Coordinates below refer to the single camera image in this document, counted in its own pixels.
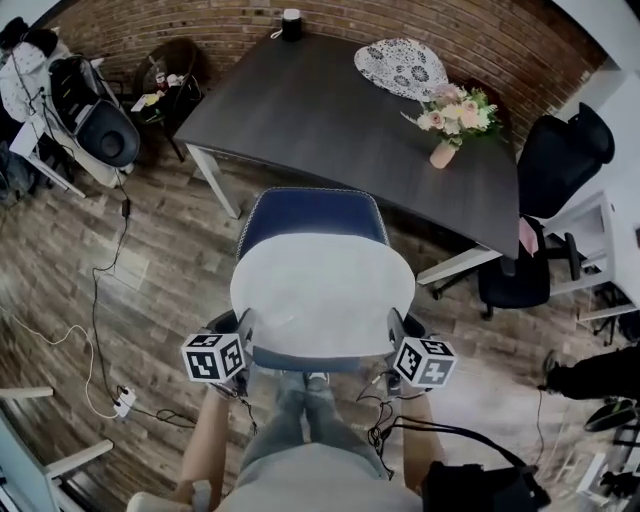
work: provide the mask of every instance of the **flower bouquet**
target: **flower bouquet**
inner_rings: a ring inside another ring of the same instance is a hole
[[[431,165],[443,169],[468,137],[486,135],[498,126],[496,105],[489,104],[481,89],[468,92],[453,84],[436,88],[432,100],[421,103],[424,112],[418,119],[402,114],[425,131],[435,130],[442,142],[431,154]]]

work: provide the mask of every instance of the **sneaker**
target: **sneaker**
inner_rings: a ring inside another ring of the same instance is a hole
[[[324,380],[327,384],[329,384],[329,374],[328,373],[306,373],[305,377],[307,378],[307,382],[309,382],[311,379],[322,379]]]

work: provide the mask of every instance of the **brick wall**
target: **brick wall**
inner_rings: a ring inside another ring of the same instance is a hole
[[[76,0],[49,26],[74,51],[108,57],[109,78],[130,82],[155,46],[188,36],[224,73],[286,7],[306,29],[363,43],[425,42],[450,77],[476,77],[503,96],[521,143],[604,61],[603,50],[550,0]]]

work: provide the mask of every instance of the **flower vase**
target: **flower vase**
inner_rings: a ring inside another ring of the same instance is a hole
[[[436,169],[444,169],[458,151],[458,146],[442,141],[431,153],[429,161]]]

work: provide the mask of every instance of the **person's arm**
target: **person's arm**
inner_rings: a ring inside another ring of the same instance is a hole
[[[218,508],[222,498],[228,429],[229,400],[209,389],[189,446],[184,452],[180,483],[171,497],[173,501],[190,504],[193,482],[209,480],[210,508]]]
[[[405,386],[403,395],[411,395],[416,390]],[[427,394],[414,400],[402,401],[402,415],[421,421],[433,421]],[[404,482],[407,488],[420,493],[420,485],[429,473],[431,463],[445,462],[444,449],[436,432],[402,430],[404,435]]]

